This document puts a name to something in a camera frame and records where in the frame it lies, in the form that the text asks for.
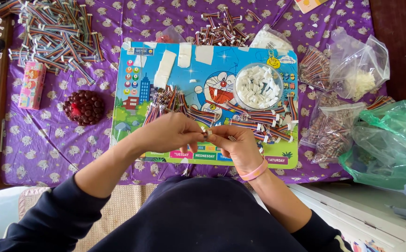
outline person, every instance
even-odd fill
[[[240,176],[265,163],[250,129],[213,127],[207,141],[233,160]],[[236,141],[228,140],[233,136]],[[135,130],[38,203],[0,239],[0,251],[72,251],[84,238],[129,164],[145,152],[197,152],[204,137],[181,113]],[[249,180],[269,213],[230,178],[171,177],[141,209],[89,251],[346,252],[351,246],[265,167]]]

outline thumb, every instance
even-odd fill
[[[207,141],[217,147],[227,150],[228,152],[230,147],[233,145],[233,141],[215,134],[208,136]]]
[[[204,142],[203,134],[197,132],[185,133],[182,135],[184,144]]]

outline pink pencil box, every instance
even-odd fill
[[[21,109],[39,109],[41,93],[43,92],[46,66],[38,62],[26,62],[24,83],[19,95],[18,107]]]

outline navy sweatshirt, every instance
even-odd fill
[[[108,200],[83,192],[72,177],[10,224],[0,251],[72,251]],[[173,177],[90,251],[351,251],[340,235],[314,212],[290,234],[233,179]]]

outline purple tablecloth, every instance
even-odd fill
[[[17,66],[16,61],[10,63],[7,77],[6,137],[2,154],[4,183],[54,186],[108,149],[114,104],[111,95],[116,89],[117,78],[116,70],[111,68],[111,64],[119,62],[119,47],[124,40],[155,40],[157,33],[172,24],[176,26],[177,31],[182,32],[186,40],[193,41],[195,31],[208,24],[200,15],[216,12],[223,6],[228,6],[233,16],[243,15],[243,20],[236,24],[240,29],[245,28],[243,31],[250,36],[257,33],[264,24],[273,24],[278,20],[273,28],[288,37],[299,60],[309,45],[318,46],[321,51],[325,50],[326,44],[332,43],[330,31],[338,27],[343,27],[349,35],[362,41],[374,34],[368,0],[362,3],[359,0],[354,3],[341,1],[337,4],[335,1],[329,1],[307,14],[302,14],[292,0],[224,2],[226,4],[219,4],[219,0],[86,0],[88,12],[94,15],[92,29],[102,35],[101,47],[105,50],[106,59],[86,68],[91,77],[95,78],[95,85],[80,88],[82,83],[78,78],[81,78],[81,75],[77,71],[60,73],[58,76],[48,74],[41,109],[19,109],[15,101],[21,90],[23,69]],[[254,11],[263,22],[257,24],[246,17],[247,9]],[[21,25],[15,26],[15,48],[19,47],[22,41],[18,38],[22,30]],[[77,128],[59,109],[65,97],[78,89],[101,92],[107,108],[106,118],[98,125],[87,126],[84,130]],[[308,95],[312,90],[303,90],[302,86],[300,89],[299,109],[304,107],[312,112],[315,100],[312,95]],[[385,88],[381,88],[379,94],[386,94]],[[369,103],[379,94],[368,94],[363,100]],[[299,117],[299,130],[308,127],[309,118],[310,116],[302,115]],[[295,169],[273,169],[272,172],[286,183],[349,178],[347,172],[338,164],[310,164],[304,155],[309,152],[314,150],[301,146],[300,162]],[[192,177],[230,176],[241,181],[234,167],[145,162],[130,165],[120,184],[160,183],[170,176],[181,174],[186,167],[191,169]]]

